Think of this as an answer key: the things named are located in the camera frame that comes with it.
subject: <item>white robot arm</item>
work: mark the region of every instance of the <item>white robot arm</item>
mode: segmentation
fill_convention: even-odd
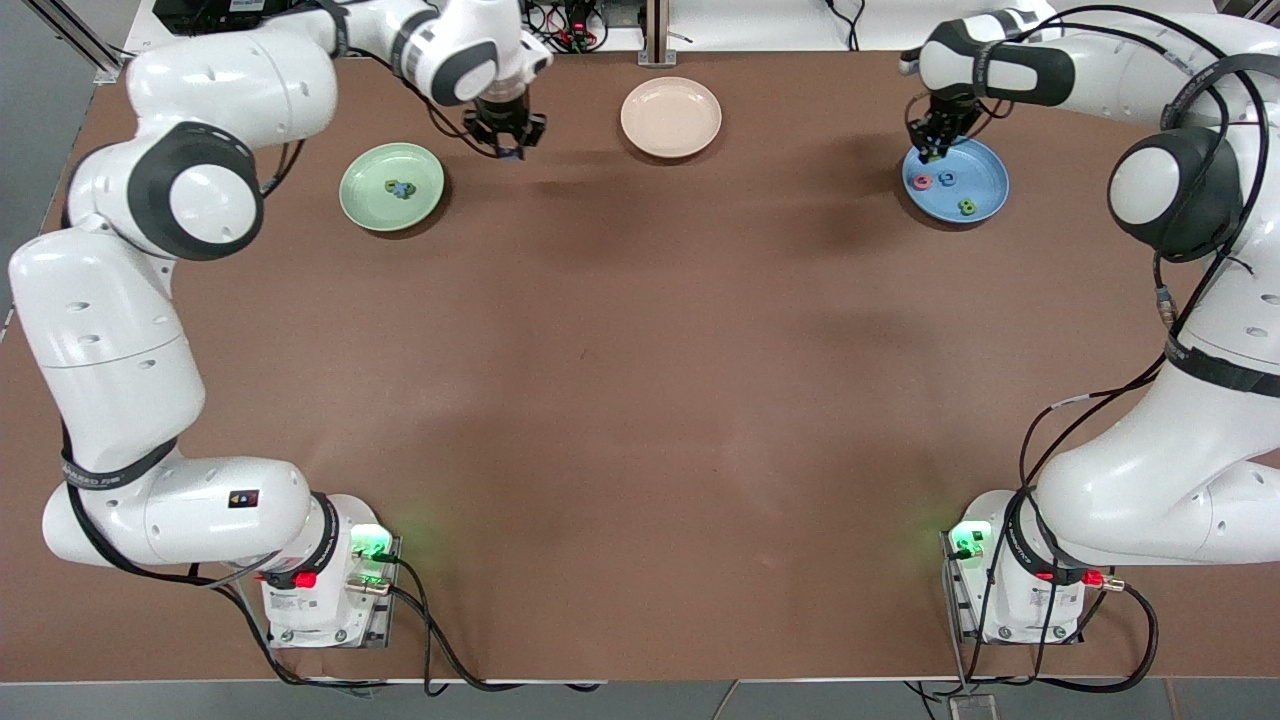
[[[64,483],[44,514],[59,557],[108,565],[255,568],[288,644],[360,644],[371,601],[358,555],[388,536],[367,505],[312,493],[289,462],[187,459],[178,436],[205,388],[174,310],[177,260],[246,247],[262,222],[252,150],[333,119],[330,58],[376,55],[440,105],[476,102],[468,126],[532,145],[526,88],[550,53],[517,0],[317,0],[262,27],[145,53],[128,68],[137,135],[72,173],[64,229],[10,260],[18,315],[64,420]]]
[[[1275,120],[1280,31],[1166,18],[1197,40],[1151,17],[1094,13],[1089,22],[1112,22],[1083,29],[1073,12],[1041,24],[1052,17],[1024,3],[943,23],[905,53],[901,69],[918,70],[932,96],[909,126],[913,142],[945,155],[983,97],[1158,127],[1117,163],[1111,213],[1162,260],[1204,259],[1208,275],[1133,411],[1051,460],[1034,491],[980,496],[952,530],[954,548],[980,548],[960,562],[959,583],[979,642],[1038,643],[1047,628],[1047,642],[1074,638],[1089,568],[1280,560],[1280,471],[1249,461],[1280,447],[1280,184],[1265,172],[1254,183],[1277,152],[1257,126]]]

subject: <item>brown table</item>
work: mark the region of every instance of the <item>brown table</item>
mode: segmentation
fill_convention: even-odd
[[[654,77],[630,56],[545,73],[550,128],[525,164],[468,154],[380,67],[342,63],[338,117],[260,238],[177,273],[209,389],[183,450],[288,459],[367,500],[485,676],[954,674],[938,530],[1012,487],[1039,407],[1126,380],[1162,329],[1149,256],[1105,206],[1140,129],[1019,108],[984,137],[1009,206],[948,232],[902,197],[919,86],[893,67],[682,55],[726,122],[664,165],[618,129]],[[74,155],[132,127],[123,87],[102,88]],[[435,220],[375,237],[335,188],[389,141],[439,154],[453,190]],[[211,593],[49,555],[58,418],[19,329],[0,366],[3,679],[266,675]],[[1124,575],[1160,611],[1157,674],[1280,675],[1276,566]],[[1125,674],[1143,634],[1115,600],[1046,669]],[[389,651],[296,660],[413,678],[420,642],[406,615]]]

